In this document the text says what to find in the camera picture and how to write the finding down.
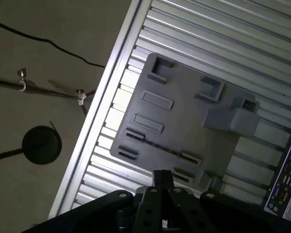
black cable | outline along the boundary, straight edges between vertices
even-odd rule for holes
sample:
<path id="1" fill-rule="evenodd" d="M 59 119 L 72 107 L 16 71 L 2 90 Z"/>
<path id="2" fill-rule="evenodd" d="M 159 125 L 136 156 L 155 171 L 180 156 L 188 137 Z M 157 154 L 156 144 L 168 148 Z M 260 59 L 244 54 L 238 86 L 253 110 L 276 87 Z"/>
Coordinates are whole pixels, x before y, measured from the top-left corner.
<path id="1" fill-rule="evenodd" d="M 9 32 L 15 33 L 15 34 L 17 34 L 17 35 L 23 36 L 23 37 L 28 38 L 28 39 L 31 39 L 31 40 L 36 40 L 36 41 L 40 41 L 40 42 L 46 42 L 46 43 L 49 43 L 49 44 L 51 44 L 52 46 L 54 46 L 55 48 L 57 48 L 58 50 L 60 50 L 60 51 L 62 51 L 62 52 L 64 52 L 64 53 L 67 53 L 67 54 L 69 54 L 69 55 L 71 55 L 71 56 L 74 56 L 74 57 L 76 57 L 76 58 L 79 58 L 79 59 L 81 59 L 82 61 L 84 61 L 86 64 L 89 64 L 89 65 L 91 65 L 91 66 L 105 68 L 105 66 L 103 66 L 103 65 L 99 65 L 99 64 L 96 64 L 96 63 L 91 63 L 91 62 L 87 61 L 85 58 L 80 57 L 80 56 L 78 56 L 78 55 L 76 55 L 76 54 L 74 54 L 74 53 L 71 53 L 71 52 L 69 52 L 69 51 L 67 51 L 67 50 L 65 50 L 65 49 L 63 49 L 63 48 L 61 48 L 61 47 L 59 47 L 58 45 L 56 45 L 56 44 L 55 44 L 53 41 L 51 41 L 51 40 L 43 39 L 43 38 L 39 38 L 39 37 L 35 37 L 35 36 L 32 36 L 32 35 L 28 35 L 28 34 L 22 33 L 22 32 L 20 32 L 20 31 L 17 31 L 17 30 L 15 30 L 15 29 L 13 29 L 13 28 L 10 28 L 10 27 L 8 27 L 8 26 L 2 24 L 2 23 L 0 23 L 0 27 L 3 28 L 3 29 L 5 29 L 5 30 L 7 30 L 7 31 L 9 31 Z"/>

metal pole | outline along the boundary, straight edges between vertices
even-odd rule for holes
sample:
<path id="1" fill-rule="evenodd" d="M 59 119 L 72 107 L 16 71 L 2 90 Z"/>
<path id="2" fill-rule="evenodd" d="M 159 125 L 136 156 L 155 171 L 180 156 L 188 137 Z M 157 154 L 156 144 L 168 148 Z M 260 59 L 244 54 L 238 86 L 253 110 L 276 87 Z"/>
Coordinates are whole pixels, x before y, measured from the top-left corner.
<path id="1" fill-rule="evenodd" d="M 0 159 L 4 159 L 4 158 L 7 158 L 7 157 L 11 157 L 11 156 L 17 155 L 17 154 L 21 154 L 23 152 L 24 152 L 23 148 L 16 149 L 16 150 L 11 150 L 11 151 L 7 151 L 7 152 L 3 152 L 3 153 L 0 153 Z"/>

bolt head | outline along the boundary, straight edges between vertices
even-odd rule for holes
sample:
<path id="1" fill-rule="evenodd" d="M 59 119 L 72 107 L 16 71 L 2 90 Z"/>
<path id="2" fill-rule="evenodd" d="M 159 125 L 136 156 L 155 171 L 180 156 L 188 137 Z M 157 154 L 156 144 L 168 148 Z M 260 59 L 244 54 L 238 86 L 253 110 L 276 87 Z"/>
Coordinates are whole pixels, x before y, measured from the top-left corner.
<path id="1" fill-rule="evenodd" d="M 181 192 L 181 189 L 179 189 L 179 188 L 175 188 L 175 189 L 174 189 L 174 192 L 176 192 L 176 193 L 180 193 L 180 192 Z"/>

gray floor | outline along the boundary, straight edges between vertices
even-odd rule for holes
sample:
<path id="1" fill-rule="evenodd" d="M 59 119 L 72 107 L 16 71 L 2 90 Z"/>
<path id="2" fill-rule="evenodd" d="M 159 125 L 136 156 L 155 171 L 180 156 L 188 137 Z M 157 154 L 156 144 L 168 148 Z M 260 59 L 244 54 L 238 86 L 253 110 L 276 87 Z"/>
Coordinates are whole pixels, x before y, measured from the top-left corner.
<path id="1" fill-rule="evenodd" d="M 130 0 L 0 1 L 0 22 L 22 32 L 53 40 L 87 60 L 105 65 Z M 103 69 L 65 55 L 48 44 L 0 29 L 0 77 L 17 80 L 19 68 L 39 86 L 47 80 L 72 89 L 95 89 Z M 0 233 L 20 232 L 48 217 L 66 165 L 84 121 L 76 102 L 28 95 L 0 88 L 0 152 L 17 149 L 23 135 L 52 121 L 63 150 L 52 164 L 31 164 L 23 155 L 0 161 Z"/>

gray plastic plate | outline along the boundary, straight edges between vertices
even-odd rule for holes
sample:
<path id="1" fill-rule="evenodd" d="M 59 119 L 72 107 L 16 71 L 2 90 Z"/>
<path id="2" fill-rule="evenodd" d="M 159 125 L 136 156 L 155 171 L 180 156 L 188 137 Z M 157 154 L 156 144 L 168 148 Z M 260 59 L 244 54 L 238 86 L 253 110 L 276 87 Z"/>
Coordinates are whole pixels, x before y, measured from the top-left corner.
<path id="1" fill-rule="evenodd" d="M 209 109 L 229 109 L 236 97 L 255 99 L 217 77 L 150 54 L 111 155 L 146 170 L 170 169 L 187 185 L 206 187 L 212 175 L 224 175 L 239 135 L 202 123 Z"/>

